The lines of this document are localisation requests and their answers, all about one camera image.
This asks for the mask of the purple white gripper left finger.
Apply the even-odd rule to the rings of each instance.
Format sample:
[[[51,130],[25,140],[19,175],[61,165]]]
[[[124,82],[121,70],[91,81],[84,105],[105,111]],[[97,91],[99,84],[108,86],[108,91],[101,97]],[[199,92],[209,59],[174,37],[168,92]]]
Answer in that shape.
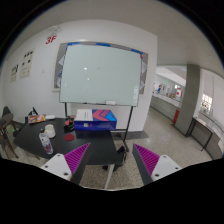
[[[58,153],[41,166],[41,169],[79,184],[90,156],[89,146],[90,144],[86,143],[65,155]]]

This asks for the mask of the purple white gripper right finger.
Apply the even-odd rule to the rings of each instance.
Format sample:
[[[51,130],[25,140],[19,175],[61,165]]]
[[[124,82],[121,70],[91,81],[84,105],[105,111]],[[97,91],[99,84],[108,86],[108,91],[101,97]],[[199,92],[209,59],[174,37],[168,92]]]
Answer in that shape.
[[[133,145],[133,156],[144,185],[181,170],[181,167],[168,155],[159,156],[138,144]]]

